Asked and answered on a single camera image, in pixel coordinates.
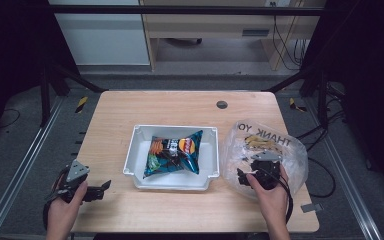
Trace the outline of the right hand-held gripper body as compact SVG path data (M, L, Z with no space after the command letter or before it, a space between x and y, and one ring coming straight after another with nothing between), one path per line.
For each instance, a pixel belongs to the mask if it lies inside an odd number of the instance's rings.
M254 177L265 190L274 189L280 179L280 163L282 157L269 151L251 156L251 169Z

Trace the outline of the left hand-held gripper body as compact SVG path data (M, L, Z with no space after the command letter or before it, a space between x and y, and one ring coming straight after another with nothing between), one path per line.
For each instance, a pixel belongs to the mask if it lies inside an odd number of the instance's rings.
M58 195L61 199L70 203L76 190L86 180L89 172L89 167L81 164L77 159L67 165L58 184Z

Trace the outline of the yellow snack packet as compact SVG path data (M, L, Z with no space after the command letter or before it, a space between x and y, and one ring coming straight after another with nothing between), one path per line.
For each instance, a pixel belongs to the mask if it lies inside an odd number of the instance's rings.
M269 149L275 146L275 142L264 139L257 135L250 135L245 138L245 143L249 148Z

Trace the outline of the clear plastic bag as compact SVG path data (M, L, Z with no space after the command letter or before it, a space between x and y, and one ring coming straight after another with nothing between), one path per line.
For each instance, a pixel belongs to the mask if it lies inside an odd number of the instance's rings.
M269 149L249 148L245 138L257 135L275 142ZM271 128L255 119L245 119L236 122L226 135L220 149L220 170L223 178L237 192L249 198L256 198L250 186L240 185L237 168L247 173L253 173L251 156L263 151L269 151L282 157L280 165L288 176L288 187L294 195L305 183L308 177L308 156L305 146L296 138Z

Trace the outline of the white plastic bin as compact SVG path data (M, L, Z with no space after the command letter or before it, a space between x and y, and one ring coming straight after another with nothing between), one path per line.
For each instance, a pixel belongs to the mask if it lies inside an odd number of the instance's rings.
M144 178L144 169L152 137L184 138L203 131L199 152L200 172L194 174L180 170L155 174ZM132 133L123 173L132 176L139 189L198 190L208 188L211 180L220 175L218 157L218 132L216 127L136 125Z

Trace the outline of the blue chips packet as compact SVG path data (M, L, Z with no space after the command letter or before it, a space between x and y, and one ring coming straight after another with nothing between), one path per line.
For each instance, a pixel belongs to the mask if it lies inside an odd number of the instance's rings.
M203 131L184 138L152 137L144 169L144 178L155 174L166 174L187 170L200 172L199 152Z

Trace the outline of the person's left hand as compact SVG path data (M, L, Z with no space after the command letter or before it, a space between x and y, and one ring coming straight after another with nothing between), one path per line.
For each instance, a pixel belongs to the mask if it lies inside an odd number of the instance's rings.
M83 181L76 190L73 199L70 203L57 198L55 199L48 211L48 224L62 223L70 224L77 218L80 206L83 204L83 197L86 194L88 183Z

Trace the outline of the person's right hand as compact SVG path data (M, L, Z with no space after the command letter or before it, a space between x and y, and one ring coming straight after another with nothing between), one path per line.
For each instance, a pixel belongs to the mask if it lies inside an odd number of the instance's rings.
M246 178L257 196L267 226L285 226L288 194L283 186L278 183L275 188L266 190L253 175L247 174Z

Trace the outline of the grey tape piece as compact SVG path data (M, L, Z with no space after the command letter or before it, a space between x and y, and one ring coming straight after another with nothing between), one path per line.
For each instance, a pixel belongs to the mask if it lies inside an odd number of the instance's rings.
M312 212L312 211L318 212L318 211L323 210L323 206L319 203L317 203L317 204L305 204L305 205L301 206L301 209L304 213Z

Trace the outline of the yellow black striped tape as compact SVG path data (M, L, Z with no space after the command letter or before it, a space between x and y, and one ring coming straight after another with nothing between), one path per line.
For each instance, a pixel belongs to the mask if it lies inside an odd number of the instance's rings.
M81 113L82 112L87 100L88 100L87 96L83 96L80 98L78 105L76 107L75 113Z
M300 112L307 112L307 108L306 107L302 107L302 106L298 106L295 103L294 98L290 98L289 99L289 106L290 106L291 109L295 109L295 110L298 110Z

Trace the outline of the black metal stand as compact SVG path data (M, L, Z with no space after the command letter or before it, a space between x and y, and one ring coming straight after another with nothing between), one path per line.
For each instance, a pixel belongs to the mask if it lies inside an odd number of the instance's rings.
M49 87L52 87L58 96L66 96L70 91L66 79L71 79L95 93L103 93L106 91L105 88L87 81L79 73L68 70L59 64L46 64L40 78L42 104L41 127L45 126L51 118Z
M317 101L317 119L323 129L328 128L328 117L327 117L327 85L328 75L322 67L309 66L303 70L300 70L296 74L288 77L286 80L265 89L265 92L276 93L283 88L303 80L299 93L303 97L311 96L315 90L318 90L318 101Z

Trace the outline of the white cabinet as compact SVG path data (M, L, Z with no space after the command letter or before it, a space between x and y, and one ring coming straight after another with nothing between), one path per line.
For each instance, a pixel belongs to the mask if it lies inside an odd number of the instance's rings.
M77 65L148 65L140 14L56 13Z

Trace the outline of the dark curtain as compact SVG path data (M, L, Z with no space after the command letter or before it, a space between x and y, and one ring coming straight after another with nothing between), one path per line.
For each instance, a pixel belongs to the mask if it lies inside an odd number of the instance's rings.
M0 0L0 118L13 95L39 84L43 65L36 42L44 45L51 60L78 71L55 15L32 8L48 4L49 0Z
M345 87L345 111L368 160L384 175L384 0L326 0L335 15L323 16L305 60L340 29L327 57L328 79Z

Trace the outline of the aluminium floor rail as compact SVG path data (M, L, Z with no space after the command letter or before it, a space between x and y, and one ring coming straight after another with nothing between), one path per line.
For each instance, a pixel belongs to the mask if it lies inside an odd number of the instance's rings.
M56 97L55 102L51 108L49 119L45 121L45 124L39 128L34 140L29 145L29 148L24 155L20 165L14 173L11 181L7 185L2 197L0 198L0 228L3 221L7 217L9 210L11 209L24 181L36 161L36 158L51 131L55 120L57 119L61 106L65 101L64 97Z
M309 138L310 198L323 206L316 212L318 234L326 239L383 240L331 133L343 125L342 110L328 111L328 128Z

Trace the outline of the black horizontal frame bar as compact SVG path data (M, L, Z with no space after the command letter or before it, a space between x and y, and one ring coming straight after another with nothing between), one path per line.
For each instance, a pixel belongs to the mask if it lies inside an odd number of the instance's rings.
M54 13L322 16L324 8L229 6L50 5Z

